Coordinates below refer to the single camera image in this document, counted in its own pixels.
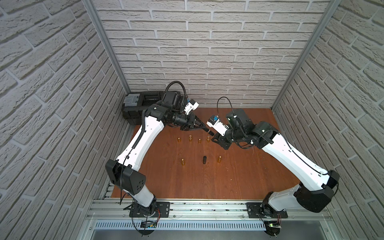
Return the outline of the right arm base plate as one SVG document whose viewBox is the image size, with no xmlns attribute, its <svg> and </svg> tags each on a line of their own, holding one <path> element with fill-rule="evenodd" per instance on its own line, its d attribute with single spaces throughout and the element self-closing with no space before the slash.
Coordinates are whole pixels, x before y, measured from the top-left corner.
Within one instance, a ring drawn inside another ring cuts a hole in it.
<svg viewBox="0 0 384 240">
<path fill-rule="evenodd" d="M 276 211 L 269 204 L 263 204 L 262 202 L 248 202 L 246 203 L 247 213 L 250 219 L 262 218 L 262 219 L 287 219 L 288 214 L 285 210 Z"/>
</svg>

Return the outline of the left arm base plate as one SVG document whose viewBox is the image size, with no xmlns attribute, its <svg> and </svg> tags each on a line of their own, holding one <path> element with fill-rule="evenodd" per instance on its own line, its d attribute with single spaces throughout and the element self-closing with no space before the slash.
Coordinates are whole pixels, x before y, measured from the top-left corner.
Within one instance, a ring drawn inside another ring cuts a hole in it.
<svg viewBox="0 0 384 240">
<path fill-rule="evenodd" d="M 130 218 L 168 218 L 170 202 L 156 202 L 149 207 L 143 207 L 136 202 L 131 204 Z"/>
</svg>

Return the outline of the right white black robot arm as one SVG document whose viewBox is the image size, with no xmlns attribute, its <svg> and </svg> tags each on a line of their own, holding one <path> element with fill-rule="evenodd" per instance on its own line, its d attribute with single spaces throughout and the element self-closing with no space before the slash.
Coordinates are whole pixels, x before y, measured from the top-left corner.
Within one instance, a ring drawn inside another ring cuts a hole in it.
<svg viewBox="0 0 384 240">
<path fill-rule="evenodd" d="M 338 191 L 340 175 L 316 165 L 271 124 L 254 124 L 244 110 L 236 109 L 226 116 L 224 124 L 219 116 L 211 116 L 209 127 L 216 130 L 212 141 L 228 150 L 235 143 L 242 149 L 257 147 L 284 165 L 298 179 L 299 184 L 280 192 L 269 192 L 259 206 L 267 217 L 287 209 L 302 207 L 312 213 L 321 212 Z"/>
</svg>

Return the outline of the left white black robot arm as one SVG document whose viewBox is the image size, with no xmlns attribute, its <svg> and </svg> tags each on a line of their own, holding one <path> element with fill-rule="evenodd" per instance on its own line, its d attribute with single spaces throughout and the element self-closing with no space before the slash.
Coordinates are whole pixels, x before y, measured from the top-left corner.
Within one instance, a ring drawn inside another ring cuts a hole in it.
<svg viewBox="0 0 384 240">
<path fill-rule="evenodd" d="M 179 127 L 181 131 L 204 130 L 213 135 L 207 126 L 194 114 L 199 104 L 189 99 L 186 92 L 172 91 L 172 81 L 165 89 L 161 100 L 142 111 L 141 127 L 126 149 L 115 159 L 106 162 L 106 171 L 113 184 L 128 193 L 145 217 L 158 211 L 156 196 L 146 186 L 146 176 L 139 173 L 142 161 L 166 125 Z"/>
</svg>

